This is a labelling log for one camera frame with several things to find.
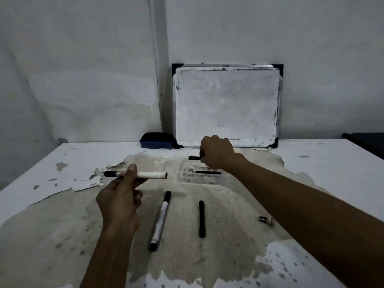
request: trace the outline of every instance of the white marker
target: white marker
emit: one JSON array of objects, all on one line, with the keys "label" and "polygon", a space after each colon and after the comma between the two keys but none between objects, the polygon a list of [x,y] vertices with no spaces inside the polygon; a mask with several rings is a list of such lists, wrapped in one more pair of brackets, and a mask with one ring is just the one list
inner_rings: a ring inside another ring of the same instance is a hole
[{"label": "white marker", "polygon": [[150,252],[155,252],[157,250],[157,244],[159,243],[161,230],[163,228],[164,220],[166,218],[169,199],[170,199],[170,191],[167,191],[166,195],[164,196],[164,201],[163,201],[163,204],[161,205],[160,214],[156,222],[155,232],[153,233],[151,244],[149,245]]},{"label": "white marker", "polygon": [[[105,171],[105,177],[124,177],[126,171]],[[137,172],[136,178],[138,179],[166,179],[168,177],[167,172]]]}]

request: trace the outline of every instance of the left hand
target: left hand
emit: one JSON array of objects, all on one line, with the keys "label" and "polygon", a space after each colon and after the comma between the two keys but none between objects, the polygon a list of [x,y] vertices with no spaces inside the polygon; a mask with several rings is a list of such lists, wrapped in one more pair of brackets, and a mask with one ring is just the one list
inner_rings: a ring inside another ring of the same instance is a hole
[{"label": "left hand", "polygon": [[139,228],[140,219],[136,209],[141,206],[143,193],[135,188],[146,181],[136,179],[137,167],[130,164],[124,177],[114,179],[96,197],[103,216],[103,229],[108,227],[128,228],[134,233]]}]

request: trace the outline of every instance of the hand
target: hand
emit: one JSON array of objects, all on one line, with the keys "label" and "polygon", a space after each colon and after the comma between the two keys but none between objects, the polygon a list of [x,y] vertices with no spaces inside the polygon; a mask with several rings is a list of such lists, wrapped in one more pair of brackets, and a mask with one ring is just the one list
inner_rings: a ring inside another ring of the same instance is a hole
[{"label": "hand", "polygon": [[221,139],[217,135],[213,135],[212,137],[205,136],[201,141],[201,162],[211,169],[225,170],[229,159],[234,155],[235,151],[228,138]]},{"label": "hand", "polygon": [[128,228],[132,234],[140,225],[136,209],[141,206],[143,193],[135,188],[146,181],[136,179],[137,168],[130,164],[123,178],[114,179],[96,197],[103,216],[103,229]]}]

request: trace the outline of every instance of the peeling table surface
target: peeling table surface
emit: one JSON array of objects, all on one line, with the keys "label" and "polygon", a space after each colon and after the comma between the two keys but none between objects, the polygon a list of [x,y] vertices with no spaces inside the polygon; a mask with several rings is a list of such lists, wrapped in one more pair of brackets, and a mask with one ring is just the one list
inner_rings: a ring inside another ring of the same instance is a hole
[{"label": "peeling table surface", "polygon": [[[384,220],[384,160],[348,140],[280,140],[272,152],[237,151]],[[78,287],[102,225],[95,198],[111,180],[101,171],[131,162],[139,170],[168,171],[169,178],[140,188],[142,222],[127,287],[344,287],[278,223],[259,222],[268,213],[232,176],[220,185],[182,182],[177,172],[188,155],[198,150],[62,144],[0,192],[0,287]],[[151,253],[147,247],[166,190],[172,198],[159,250]],[[199,200],[206,210],[203,239]]]}]

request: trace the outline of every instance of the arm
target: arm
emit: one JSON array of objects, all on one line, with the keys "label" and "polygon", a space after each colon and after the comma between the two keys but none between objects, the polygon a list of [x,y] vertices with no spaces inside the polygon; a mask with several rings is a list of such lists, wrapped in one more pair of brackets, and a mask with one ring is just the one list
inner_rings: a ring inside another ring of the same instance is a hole
[{"label": "arm", "polygon": [[204,137],[202,161],[235,176],[287,232],[349,287],[382,285],[384,223],[346,202],[249,162]]},{"label": "arm", "polygon": [[103,216],[103,228],[80,288],[125,287],[133,235],[139,227],[135,214],[142,192],[135,188],[136,165],[123,179],[115,179],[96,197]]}]

